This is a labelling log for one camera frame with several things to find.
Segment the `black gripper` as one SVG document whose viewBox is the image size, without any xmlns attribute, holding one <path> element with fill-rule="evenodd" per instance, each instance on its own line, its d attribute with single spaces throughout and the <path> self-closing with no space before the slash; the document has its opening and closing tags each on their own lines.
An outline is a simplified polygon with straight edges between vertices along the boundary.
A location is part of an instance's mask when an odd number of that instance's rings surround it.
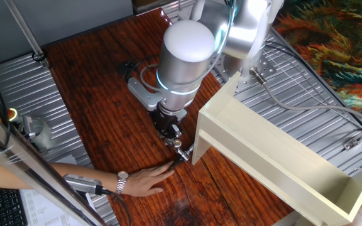
<svg viewBox="0 0 362 226">
<path fill-rule="evenodd" d="M 160 106 L 150 112 L 150 117 L 155 129 L 159 133 L 158 137 L 160 139 L 178 139 L 183 134 L 183 130 L 179 124 L 186 115 L 187 111 L 185 109 L 177 112 L 168 112 Z"/>
</svg>

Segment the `person's left hand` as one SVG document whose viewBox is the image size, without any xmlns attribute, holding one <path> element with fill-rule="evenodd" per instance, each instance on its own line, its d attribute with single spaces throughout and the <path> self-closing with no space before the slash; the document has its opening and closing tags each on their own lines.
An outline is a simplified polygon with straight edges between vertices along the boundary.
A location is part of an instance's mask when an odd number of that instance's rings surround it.
<svg viewBox="0 0 362 226">
<path fill-rule="evenodd" d="M 132 173 L 125 183 L 122 194 L 133 197 L 146 197 L 163 192 L 164 189 L 156 186 L 156 184 L 174 174 L 173 170 L 169 170 L 172 164 L 173 161 L 162 166 L 142 169 Z"/>
</svg>

